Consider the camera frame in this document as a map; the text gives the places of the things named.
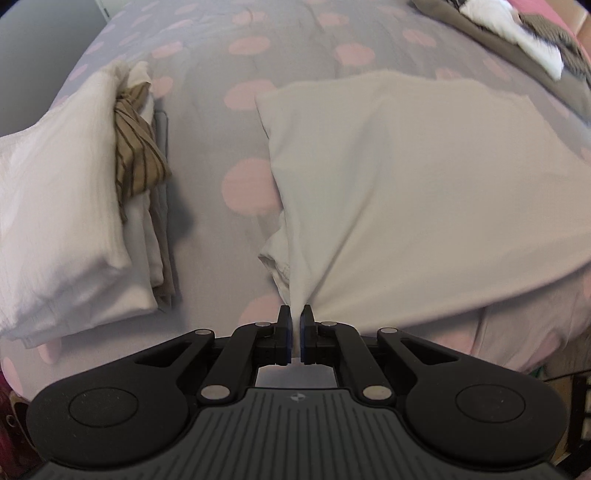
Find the polka dot bedsheet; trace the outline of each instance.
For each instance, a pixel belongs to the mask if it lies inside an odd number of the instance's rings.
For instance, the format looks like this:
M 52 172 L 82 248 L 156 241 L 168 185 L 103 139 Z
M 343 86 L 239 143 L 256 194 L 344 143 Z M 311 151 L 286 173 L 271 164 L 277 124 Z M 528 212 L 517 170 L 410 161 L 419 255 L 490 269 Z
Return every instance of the polka dot bedsheet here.
M 90 45 L 54 106 L 115 58 L 150 63 L 156 110 L 168 118 L 168 236 L 179 292 L 171 313 L 31 350 L 0 340 L 2 371 L 27 398 L 60 378 L 192 329 L 229 335 L 241 324 L 275 318 L 281 299 L 257 254 L 277 229 L 281 199 L 257 93 L 376 69 L 470 77 L 528 95 L 564 143 L 591 162 L 589 130 L 562 103 L 406 0 L 137 0 Z M 535 292 L 411 330 L 527 369 L 587 326 L 590 298 L 585 267 Z M 356 327 L 363 331 L 362 320 Z

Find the gray wall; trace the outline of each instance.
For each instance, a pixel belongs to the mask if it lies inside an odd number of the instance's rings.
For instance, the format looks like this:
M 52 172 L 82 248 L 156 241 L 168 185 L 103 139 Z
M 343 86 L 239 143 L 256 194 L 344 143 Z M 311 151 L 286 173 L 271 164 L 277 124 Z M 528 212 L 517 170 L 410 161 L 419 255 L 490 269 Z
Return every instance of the gray wall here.
M 94 0 L 20 0 L 0 18 L 0 137 L 47 112 L 105 24 Z

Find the textured grip surface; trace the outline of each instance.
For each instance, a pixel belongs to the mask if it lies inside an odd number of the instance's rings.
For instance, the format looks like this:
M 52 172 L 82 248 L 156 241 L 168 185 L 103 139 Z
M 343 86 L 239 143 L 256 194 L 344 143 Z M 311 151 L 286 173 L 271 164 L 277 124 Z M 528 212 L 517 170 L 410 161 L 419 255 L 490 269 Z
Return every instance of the textured grip surface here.
M 424 451 L 396 414 L 346 390 L 251 388 L 240 402 L 203 410 L 169 450 L 139 465 L 77 471 L 48 463 L 34 480 L 563 480 L 544 463 L 475 472 Z

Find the white towel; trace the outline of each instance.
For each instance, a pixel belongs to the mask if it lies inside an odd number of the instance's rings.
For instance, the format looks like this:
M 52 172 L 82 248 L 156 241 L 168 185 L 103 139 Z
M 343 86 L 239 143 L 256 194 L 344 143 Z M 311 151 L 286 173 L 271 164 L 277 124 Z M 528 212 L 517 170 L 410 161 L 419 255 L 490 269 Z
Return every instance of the white towel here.
M 157 308 L 148 194 L 129 202 L 123 228 L 114 183 L 116 93 L 146 67 L 128 75 L 114 62 L 0 139 L 0 333 L 27 347 Z
M 460 12 L 472 22 L 491 30 L 506 41 L 518 45 L 539 63 L 550 78 L 560 80 L 564 63 L 560 50 L 523 29 L 514 20 L 516 10 L 506 0 L 467 0 Z
M 257 105 L 284 206 L 261 259 L 295 324 L 309 302 L 318 322 L 405 328 L 591 260 L 591 167 L 527 97 L 375 72 Z

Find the brown striped cloth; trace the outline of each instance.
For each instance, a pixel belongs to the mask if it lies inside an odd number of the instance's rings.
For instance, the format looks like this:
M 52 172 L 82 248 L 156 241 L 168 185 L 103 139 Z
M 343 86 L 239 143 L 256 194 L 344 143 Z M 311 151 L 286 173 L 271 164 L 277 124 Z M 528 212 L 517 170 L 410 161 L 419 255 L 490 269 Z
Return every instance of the brown striped cloth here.
M 149 88 L 148 82 L 139 83 L 119 93 L 115 102 L 115 186 L 119 214 L 124 223 L 127 221 L 125 202 L 170 177 L 164 154 L 156 145 L 154 131 L 138 113 L 144 106 Z
M 523 26 L 536 37 L 556 45 L 565 68 L 573 75 L 587 80 L 591 86 L 591 67 L 577 41 L 564 28 L 537 14 L 519 14 Z

